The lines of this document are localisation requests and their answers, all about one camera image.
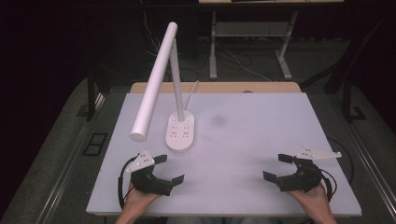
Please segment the white desk lamp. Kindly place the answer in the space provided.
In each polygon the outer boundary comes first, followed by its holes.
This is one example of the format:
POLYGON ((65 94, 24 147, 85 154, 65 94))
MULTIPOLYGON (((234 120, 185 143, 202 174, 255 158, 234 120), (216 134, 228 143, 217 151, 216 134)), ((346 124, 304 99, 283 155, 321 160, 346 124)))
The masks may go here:
POLYGON ((175 22, 170 22, 167 26, 163 42, 138 108, 130 137, 136 142, 147 140, 149 125, 163 84, 163 76, 167 65, 170 64, 177 111, 171 114, 168 119, 165 143, 170 150, 180 153, 187 151, 192 146, 195 118, 190 111, 185 109, 183 104, 177 57, 177 28, 178 26, 175 22))

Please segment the black floor socket frame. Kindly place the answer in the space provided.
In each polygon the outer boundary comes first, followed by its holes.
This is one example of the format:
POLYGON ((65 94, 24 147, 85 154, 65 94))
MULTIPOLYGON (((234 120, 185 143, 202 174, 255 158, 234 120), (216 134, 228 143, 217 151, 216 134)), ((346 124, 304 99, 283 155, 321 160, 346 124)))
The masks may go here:
POLYGON ((84 148, 84 156, 99 156, 106 142, 107 133, 93 133, 88 145, 84 148))

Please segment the grey metal-frame desk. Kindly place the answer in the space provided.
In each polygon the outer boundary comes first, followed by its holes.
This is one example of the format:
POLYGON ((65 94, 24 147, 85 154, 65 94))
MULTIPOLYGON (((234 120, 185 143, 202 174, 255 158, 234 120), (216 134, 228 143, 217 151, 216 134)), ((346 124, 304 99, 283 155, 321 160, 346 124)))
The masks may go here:
MULTIPOLYGON (((264 6, 297 6, 312 4, 335 4, 344 0, 199 0, 201 6, 212 7, 214 5, 231 7, 258 7, 264 6)), ((299 10, 294 9, 287 21, 218 21, 217 9, 212 10, 210 54, 209 54, 209 78, 218 78, 216 38, 217 37, 281 37, 282 45, 275 51, 275 56, 286 80, 292 80, 288 68, 285 53, 290 42, 291 34, 298 17, 299 10)))

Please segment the black metal stand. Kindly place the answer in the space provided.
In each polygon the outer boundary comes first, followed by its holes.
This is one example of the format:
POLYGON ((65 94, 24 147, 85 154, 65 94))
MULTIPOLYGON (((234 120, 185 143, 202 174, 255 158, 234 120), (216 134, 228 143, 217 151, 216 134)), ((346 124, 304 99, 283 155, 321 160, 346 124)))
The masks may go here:
POLYGON ((90 68, 87 72, 86 80, 88 103, 80 108, 77 116, 85 117, 87 121, 90 121, 96 112, 98 97, 108 91, 108 85, 104 73, 98 69, 90 68))
POLYGON ((386 122, 396 125, 396 12, 361 11, 353 18, 350 32, 343 56, 300 87, 326 77, 327 93, 343 92, 341 112, 348 121, 361 117, 351 114, 352 88, 357 87, 386 122))

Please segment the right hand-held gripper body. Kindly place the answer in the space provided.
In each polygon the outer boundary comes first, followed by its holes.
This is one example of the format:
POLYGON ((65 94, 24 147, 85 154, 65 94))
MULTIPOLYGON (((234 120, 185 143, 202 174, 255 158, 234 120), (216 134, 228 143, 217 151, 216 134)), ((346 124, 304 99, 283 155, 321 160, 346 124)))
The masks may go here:
POLYGON ((276 178, 276 185, 281 191, 303 190, 308 192, 321 181, 321 171, 314 164, 314 160, 341 158, 340 152, 332 152, 312 147, 302 147, 293 157, 297 171, 292 175, 276 178))

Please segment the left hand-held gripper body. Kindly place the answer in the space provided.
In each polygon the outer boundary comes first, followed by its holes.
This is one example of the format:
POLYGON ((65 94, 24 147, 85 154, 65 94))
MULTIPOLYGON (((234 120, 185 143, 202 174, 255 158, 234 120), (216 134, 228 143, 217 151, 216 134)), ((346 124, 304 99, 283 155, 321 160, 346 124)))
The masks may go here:
POLYGON ((133 186, 144 193, 169 196, 173 184, 170 180, 163 180, 153 174, 157 164, 147 149, 138 153, 127 163, 126 171, 131 175, 133 186))

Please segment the person's left hand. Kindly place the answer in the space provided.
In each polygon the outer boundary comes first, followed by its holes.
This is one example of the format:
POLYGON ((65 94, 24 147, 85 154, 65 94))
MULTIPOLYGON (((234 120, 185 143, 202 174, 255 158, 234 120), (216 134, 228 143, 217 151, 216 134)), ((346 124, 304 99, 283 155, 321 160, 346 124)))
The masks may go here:
POLYGON ((124 202, 123 212, 133 217, 140 217, 158 198, 160 198, 158 194, 144 193, 131 187, 124 202))

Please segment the person's right hand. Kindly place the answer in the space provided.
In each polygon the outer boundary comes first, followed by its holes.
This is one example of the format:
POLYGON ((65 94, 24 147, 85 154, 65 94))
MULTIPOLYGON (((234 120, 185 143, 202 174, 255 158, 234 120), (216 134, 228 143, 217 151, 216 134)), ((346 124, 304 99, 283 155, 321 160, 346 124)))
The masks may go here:
POLYGON ((321 184, 308 192, 294 190, 288 191, 288 194, 300 204, 311 218, 323 220, 332 217, 326 190, 321 184))

